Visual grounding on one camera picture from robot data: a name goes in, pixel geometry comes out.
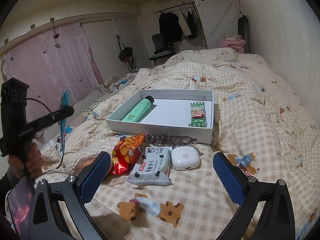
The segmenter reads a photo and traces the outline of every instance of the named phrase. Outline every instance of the smartphone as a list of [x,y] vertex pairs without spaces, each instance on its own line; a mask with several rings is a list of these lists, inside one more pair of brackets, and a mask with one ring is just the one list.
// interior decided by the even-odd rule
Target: smartphone
[[35,188],[26,175],[8,194],[8,205],[14,229],[21,240],[28,240],[28,220]]

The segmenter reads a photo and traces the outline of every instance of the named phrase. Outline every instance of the cow print package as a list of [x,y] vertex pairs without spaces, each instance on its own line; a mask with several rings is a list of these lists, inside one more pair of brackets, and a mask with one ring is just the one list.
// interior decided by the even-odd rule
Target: cow print package
[[134,185],[171,185],[169,147],[146,147],[127,181]]

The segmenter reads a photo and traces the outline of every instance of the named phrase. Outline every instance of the white box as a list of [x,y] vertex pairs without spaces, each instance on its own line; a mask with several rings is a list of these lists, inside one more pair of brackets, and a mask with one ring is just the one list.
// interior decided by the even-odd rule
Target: white box
[[[138,122],[123,122],[121,119],[146,96],[155,100],[151,108]],[[139,90],[125,101],[107,119],[112,131],[125,134],[155,134],[190,136],[198,143],[210,144],[213,127],[212,90],[150,89]],[[189,127],[191,123],[191,102],[204,102],[208,127]]]

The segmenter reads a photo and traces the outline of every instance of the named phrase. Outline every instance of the chair seat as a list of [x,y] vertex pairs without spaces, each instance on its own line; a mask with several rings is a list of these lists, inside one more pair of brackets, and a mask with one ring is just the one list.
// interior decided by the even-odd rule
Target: chair seat
[[165,51],[161,51],[157,54],[154,54],[154,56],[151,56],[149,58],[149,60],[158,60],[164,57],[171,57],[174,55],[174,51],[173,50],[165,50]]

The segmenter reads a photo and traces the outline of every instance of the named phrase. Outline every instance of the finger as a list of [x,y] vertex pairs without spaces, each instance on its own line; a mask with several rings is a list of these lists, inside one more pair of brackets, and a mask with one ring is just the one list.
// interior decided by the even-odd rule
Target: finger
[[9,165],[12,165],[19,170],[23,170],[23,168],[24,168],[22,161],[19,159],[19,157],[17,155],[9,155],[8,163],[9,163]]
[[39,161],[28,169],[29,173],[32,174],[38,170],[41,170],[42,165],[44,164],[44,160],[41,158]]
[[33,165],[35,165],[40,160],[40,158],[41,158],[41,152],[37,151],[35,156],[33,156],[32,159],[27,161],[26,167],[27,168],[32,167]]
[[30,178],[35,179],[41,175],[42,175],[42,169],[39,169],[39,170],[33,172],[32,174],[30,174]]
[[29,159],[32,159],[36,155],[37,151],[38,151],[38,145],[36,143],[33,143],[30,149],[30,152],[28,154]]

